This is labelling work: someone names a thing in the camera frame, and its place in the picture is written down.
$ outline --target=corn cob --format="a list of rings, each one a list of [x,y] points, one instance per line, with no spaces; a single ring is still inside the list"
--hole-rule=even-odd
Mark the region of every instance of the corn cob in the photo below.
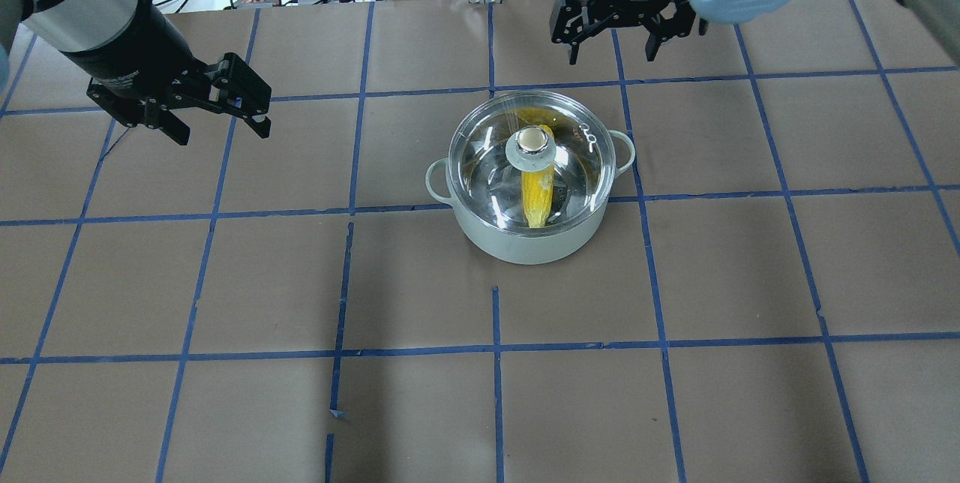
[[[539,125],[546,134],[553,137],[553,131],[545,125]],[[553,169],[554,163],[541,169],[539,172],[522,172],[520,189],[523,199],[523,216],[527,219],[527,226],[531,229],[542,229],[550,216],[550,206],[553,202]]]

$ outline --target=yellow corn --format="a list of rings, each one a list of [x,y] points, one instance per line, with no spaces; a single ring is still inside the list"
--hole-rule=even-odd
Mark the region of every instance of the yellow corn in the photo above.
[[[553,137],[553,131],[547,125],[541,124],[539,127]],[[522,172],[520,176],[523,216],[527,218],[527,226],[531,229],[542,229],[550,216],[553,202],[553,168],[554,164],[551,162],[550,166],[539,172]]]

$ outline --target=pot handle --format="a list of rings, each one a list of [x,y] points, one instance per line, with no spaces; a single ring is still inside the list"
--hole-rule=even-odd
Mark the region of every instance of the pot handle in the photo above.
[[[426,192],[430,193],[430,196],[432,196],[437,202],[445,203],[447,206],[453,206],[453,199],[451,196],[440,196],[435,190],[433,190],[433,185],[430,184],[430,176],[433,175],[434,171],[441,164],[443,165],[443,168],[446,168],[446,157],[434,161],[434,163],[426,169],[426,178],[424,178],[424,181],[426,182]]]
[[[609,132],[611,138],[617,138],[621,142],[624,142],[624,145],[627,145],[627,149],[630,149],[630,160],[625,162],[623,166],[617,167],[616,173],[613,176],[616,179],[620,177],[621,173],[630,170],[630,165],[634,164],[634,159],[637,158],[637,148],[634,147],[634,141],[630,139],[630,136],[627,136],[619,130],[610,130]]]

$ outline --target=glass lid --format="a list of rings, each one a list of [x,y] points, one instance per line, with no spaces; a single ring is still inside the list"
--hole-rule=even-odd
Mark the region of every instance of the glass lid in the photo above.
[[[484,223],[539,237],[569,230],[607,202],[614,145],[576,100],[518,91],[463,119],[447,164],[453,192]]]

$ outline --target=table surface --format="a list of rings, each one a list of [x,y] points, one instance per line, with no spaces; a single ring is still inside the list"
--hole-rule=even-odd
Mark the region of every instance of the table surface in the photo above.
[[[172,16],[273,135],[125,130],[26,29],[0,109],[0,481],[952,481],[960,75],[892,0],[642,56],[552,0]],[[549,89],[630,134],[600,230],[524,267],[423,186]]]

